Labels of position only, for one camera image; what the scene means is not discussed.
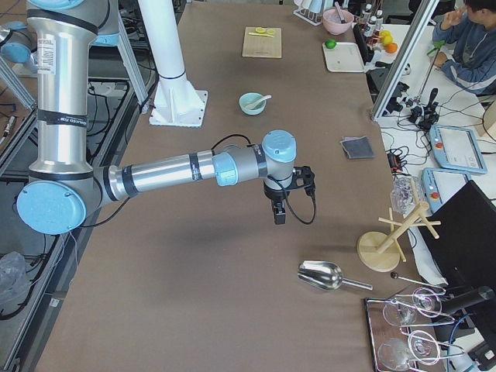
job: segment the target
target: person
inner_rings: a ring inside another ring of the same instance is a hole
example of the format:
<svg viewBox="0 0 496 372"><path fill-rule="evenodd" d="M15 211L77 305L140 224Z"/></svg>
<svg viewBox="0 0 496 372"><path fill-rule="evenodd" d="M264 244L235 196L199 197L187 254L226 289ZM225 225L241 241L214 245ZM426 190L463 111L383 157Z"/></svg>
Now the person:
<svg viewBox="0 0 496 372"><path fill-rule="evenodd" d="M434 64L459 87L496 94L496 0L465 0L438 22L432 41L455 43L453 59L439 52Z"/></svg>

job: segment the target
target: light blue bowl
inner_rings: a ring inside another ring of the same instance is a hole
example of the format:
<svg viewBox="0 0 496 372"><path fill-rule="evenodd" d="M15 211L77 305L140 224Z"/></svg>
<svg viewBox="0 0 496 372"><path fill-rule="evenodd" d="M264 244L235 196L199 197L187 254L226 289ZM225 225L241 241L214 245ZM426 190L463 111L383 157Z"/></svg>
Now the light blue bowl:
<svg viewBox="0 0 496 372"><path fill-rule="evenodd" d="M265 105L267 104L267 100L261 102L258 104L256 108L253 110L247 109L245 106L255 102L257 99L262 98L263 95L260 93L245 93L241 97L239 97L239 106L241 108L241 111L243 111L247 115L258 115L260 114L264 109Z"/></svg>

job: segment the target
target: person's hand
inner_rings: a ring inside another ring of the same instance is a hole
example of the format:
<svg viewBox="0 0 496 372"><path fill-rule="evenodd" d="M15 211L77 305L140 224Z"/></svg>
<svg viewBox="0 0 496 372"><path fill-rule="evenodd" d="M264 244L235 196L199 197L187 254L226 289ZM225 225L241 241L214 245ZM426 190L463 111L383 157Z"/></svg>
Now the person's hand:
<svg viewBox="0 0 496 372"><path fill-rule="evenodd" d="M448 57L443 52L439 52L436 60L434 60L434 66L441 68L447 60Z"/></svg>
<svg viewBox="0 0 496 372"><path fill-rule="evenodd" d="M459 25L460 22L462 22L462 17L466 10L467 7L464 6L463 8L453 10L452 12L447 12L444 15L443 23L441 23L441 29L447 30L452 26Z"/></svg>

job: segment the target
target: pink bowl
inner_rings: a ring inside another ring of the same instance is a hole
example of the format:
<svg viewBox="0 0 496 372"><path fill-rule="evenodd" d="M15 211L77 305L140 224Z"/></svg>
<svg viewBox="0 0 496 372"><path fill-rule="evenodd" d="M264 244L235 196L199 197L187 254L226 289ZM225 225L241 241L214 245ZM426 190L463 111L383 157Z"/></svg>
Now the pink bowl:
<svg viewBox="0 0 496 372"><path fill-rule="evenodd" d="M326 10L322 15L324 28L332 35L341 35L342 33L345 33L355 20L355 16L350 12L347 12L346 10L341 10L341 12L343 12L346 23L340 22L338 12L335 9Z"/></svg>

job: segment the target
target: wooden cutting board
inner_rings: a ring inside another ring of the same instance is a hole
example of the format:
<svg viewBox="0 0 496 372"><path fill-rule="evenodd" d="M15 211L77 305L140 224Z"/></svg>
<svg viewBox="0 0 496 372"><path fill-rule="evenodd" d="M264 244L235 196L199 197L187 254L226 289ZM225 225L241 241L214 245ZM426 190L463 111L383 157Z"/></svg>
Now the wooden cutting board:
<svg viewBox="0 0 496 372"><path fill-rule="evenodd" d="M243 41L243 57L282 58L282 29L266 27L275 31L274 37L253 36L256 27L245 28Z"/></svg>

